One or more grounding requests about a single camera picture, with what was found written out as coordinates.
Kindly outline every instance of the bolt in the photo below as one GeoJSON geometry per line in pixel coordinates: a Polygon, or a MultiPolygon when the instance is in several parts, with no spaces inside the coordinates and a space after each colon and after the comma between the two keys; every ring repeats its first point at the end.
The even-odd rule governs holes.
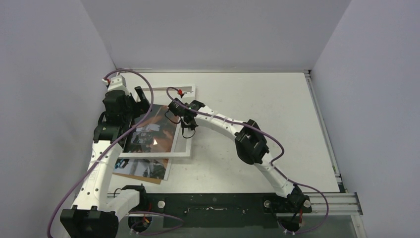
{"type": "Polygon", "coordinates": [[[270,202],[270,201],[268,201],[268,200],[266,200],[266,201],[264,202],[264,207],[265,207],[265,208],[270,208],[270,206],[271,206],[271,202],[270,202]]]}
{"type": "Polygon", "coordinates": [[[157,202],[157,207],[160,208],[160,209],[164,208],[165,207],[165,202],[164,201],[157,202]]]}
{"type": "Polygon", "coordinates": [[[303,206],[309,208],[311,206],[311,202],[309,200],[305,200],[303,206]]]}

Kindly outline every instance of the glass pane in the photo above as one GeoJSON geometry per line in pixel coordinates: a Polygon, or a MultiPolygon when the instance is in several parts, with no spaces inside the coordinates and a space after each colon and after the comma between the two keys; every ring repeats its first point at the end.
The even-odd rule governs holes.
{"type": "MultiPolygon", "coordinates": [[[[304,216],[303,229],[315,226],[322,220],[322,216],[304,216]]],[[[147,232],[162,231],[162,217],[153,217],[152,223],[147,232]]],[[[130,235],[130,228],[128,227],[128,218],[122,219],[119,224],[117,238],[133,238],[135,234],[130,235]]],[[[179,228],[168,233],[161,234],[157,237],[162,238],[235,238],[235,237],[282,237],[283,230],[278,229],[263,229],[261,227],[244,227],[244,228],[179,228]]],[[[300,238],[324,238],[324,237],[340,237],[340,238],[355,238],[352,219],[350,216],[329,216],[327,221],[318,229],[300,234],[300,238]]]]}

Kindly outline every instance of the white tabletop surface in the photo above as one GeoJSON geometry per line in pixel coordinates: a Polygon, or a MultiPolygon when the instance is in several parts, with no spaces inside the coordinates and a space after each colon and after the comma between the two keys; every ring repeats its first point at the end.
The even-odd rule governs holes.
{"type": "MultiPolygon", "coordinates": [[[[123,73],[127,86],[144,86],[123,73]]],[[[285,148],[275,163],[291,179],[323,192],[338,192],[337,180],[303,73],[144,73],[155,86],[195,84],[196,99],[228,117],[255,120],[261,130],[285,148]]],[[[156,103],[170,103],[158,96],[156,103]]],[[[257,168],[242,162],[233,141],[198,127],[191,158],[174,159],[167,181],[160,185],[112,175],[109,192],[125,185],[143,185],[148,193],[273,192],[257,168]]],[[[280,148],[268,142],[272,155],[280,148]]],[[[313,192],[302,188],[304,192],[313,192]]]]}

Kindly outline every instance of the photograph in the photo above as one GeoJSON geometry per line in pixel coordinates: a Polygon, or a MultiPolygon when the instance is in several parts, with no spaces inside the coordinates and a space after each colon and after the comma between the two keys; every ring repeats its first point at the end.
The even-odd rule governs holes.
{"type": "MultiPolygon", "coordinates": [[[[143,116],[135,118],[131,125],[138,123],[143,116]]],[[[168,111],[168,106],[153,105],[146,119],[127,138],[125,153],[171,152],[176,143],[179,117],[168,111]]]]}
{"type": "Polygon", "coordinates": [[[113,172],[166,180],[169,175],[169,167],[169,159],[118,159],[113,172]]]}

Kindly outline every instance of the gray wall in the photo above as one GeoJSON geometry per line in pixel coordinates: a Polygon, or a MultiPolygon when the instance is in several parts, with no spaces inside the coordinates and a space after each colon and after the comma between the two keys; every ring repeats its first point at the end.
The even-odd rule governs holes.
{"type": "Polygon", "coordinates": [[[369,237],[419,237],[420,1],[353,0],[312,77],[369,237]]]}
{"type": "Polygon", "coordinates": [[[0,2],[1,237],[46,236],[87,167],[112,69],[79,0],[0,2]]]}
{"type": "Polygon", "coordinates": [[[82,0],[117,67],[310,69],[350,0],[82,0]]]}

